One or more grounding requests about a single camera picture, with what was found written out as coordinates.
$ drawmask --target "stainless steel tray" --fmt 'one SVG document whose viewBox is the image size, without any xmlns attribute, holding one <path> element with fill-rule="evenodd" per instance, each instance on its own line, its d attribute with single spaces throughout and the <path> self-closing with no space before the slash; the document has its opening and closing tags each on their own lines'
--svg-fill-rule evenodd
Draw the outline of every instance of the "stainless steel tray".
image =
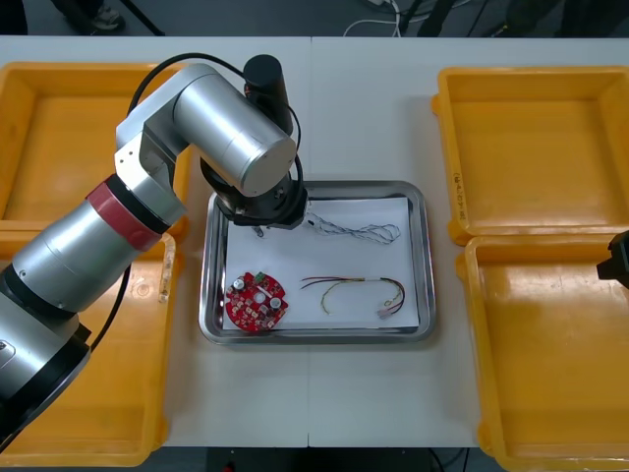
<svg viewBox="0 0 629 472">
<path fill-rule="evenodd" d="M 200 329 L 218 344 L 358 344 L 413 342 L 427 338 L 435 324 L 434 286 L 424 196 L 413 185 L 397 181 L 306 182 L 310 200 L 368 200 L 404 197 L 409 204 L 409 227 L 419 325 L 353 329 L 276 329 L 249 333 L 223 329 L 225 263 L 228 221 L 209 200 L 200 288 Z"/>
</svg>

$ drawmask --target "label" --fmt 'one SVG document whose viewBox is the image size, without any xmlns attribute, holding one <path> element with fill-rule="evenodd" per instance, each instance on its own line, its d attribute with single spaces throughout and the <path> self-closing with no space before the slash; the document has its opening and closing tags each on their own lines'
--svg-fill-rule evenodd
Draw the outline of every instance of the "label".
<svg viewBox="0 0 629 472">
<path fill-rule="evenodd" d="M 455 172 L 452 174 L 452 180 L 454 181 L 454 191 L 456 195 L 454 198 L 454 204 L 457 208 L 457 217 L 460 220 L 465 221 L 468 218 L 465 209 L 465 196 L 463 194 L 463 179 L 461 178 L 461 174 Z"/>
</svg>

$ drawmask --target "yellow plastic bin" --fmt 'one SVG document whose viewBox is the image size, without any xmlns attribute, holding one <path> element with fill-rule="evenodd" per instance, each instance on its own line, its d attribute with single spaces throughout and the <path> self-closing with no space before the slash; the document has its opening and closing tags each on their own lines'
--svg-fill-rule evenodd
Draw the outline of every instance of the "yellow plastic bin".
<svg viewBox="0 0 629 472">
<path fill-rule="evenodd" d="M 457 244 L 629 226 L 627 68 L 451 68 L 438 85 Z"/>
<path fill-rule="evenodd" d="M 0 232 L 0 268 L 36 232 Z M 132 265 L 118 315 L 84 370 L 0 454 L 2 466 L 135 466 L 166 439 L 163 399 L 180 262 L 165 234 Z M 112 286 L 81 321 L 92 342 L 118 292 Z"/>
<path fill-rule="evenodd" d="M 40 231 L 114 172 L 116 127 L 152 64 L 14 63 L 0 70 L 0 231 Z M 146 93 L 181 67 L 152 81 Z M 191 150 L 174 190 L 188 194 Z M 182 218 L 169 230 L 179 238 Z"/>
<path fill-rule="evenodd" d="M 510 471 L 629 469 L 629 290 L 612 235 L 477 237 L 466 285 L 486 453 Z"/>
</svg>

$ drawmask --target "red circuit board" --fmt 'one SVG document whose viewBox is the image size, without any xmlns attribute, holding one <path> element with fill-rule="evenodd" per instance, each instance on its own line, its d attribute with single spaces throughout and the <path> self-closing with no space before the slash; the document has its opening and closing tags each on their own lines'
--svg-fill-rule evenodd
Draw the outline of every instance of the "red circuit board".
<svg viewBox="0 0 629 472">
<path fill-rule="evenodd" d="M 247 272 L 239 278 L 245 282 L 245 287 L 242 290 L 236 290 L 233 286 L 227 289 L 227 316 L 244 331 L 273 329 L 288 309 L 288 304 L 284 301 L 286 292 L 277 280 L 263 272 L 256 276 Z M 261 303 L 259 294 L 264 295 Z M 272 298 L 278 298 L 282 302 L 279 309 L 271 308 Z"/>
</svg>

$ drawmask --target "white table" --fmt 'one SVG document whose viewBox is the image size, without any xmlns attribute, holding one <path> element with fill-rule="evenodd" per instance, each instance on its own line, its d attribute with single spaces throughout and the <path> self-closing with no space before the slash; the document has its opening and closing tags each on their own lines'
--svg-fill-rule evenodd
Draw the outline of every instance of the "white table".
<svg viewBox="0 0 629 472">
<path fill-rule="evenodd" d="M 401 179 L 427 199 L 438 306 L 430 340 L 234 349 L 209 344 L 198 328 L 209 191 L 193 173 L 192 230 L 183 246 L 186 268 L 171 343 L 167 444 L 464 446 L 475 442 L 480 413 L 463 289 L 454 272 L 461 250 L 446 232 L 446 181 L 429 110 L 436 74 L 450 65 L 628 64 L 628 46 L 626 39 L 27 37 L 0 38 L 0 65 L 146 62 L 197 50 L 241 67 L 252 55 L 273 54 L 304 129 L 307 178 Z"/>
</svg>

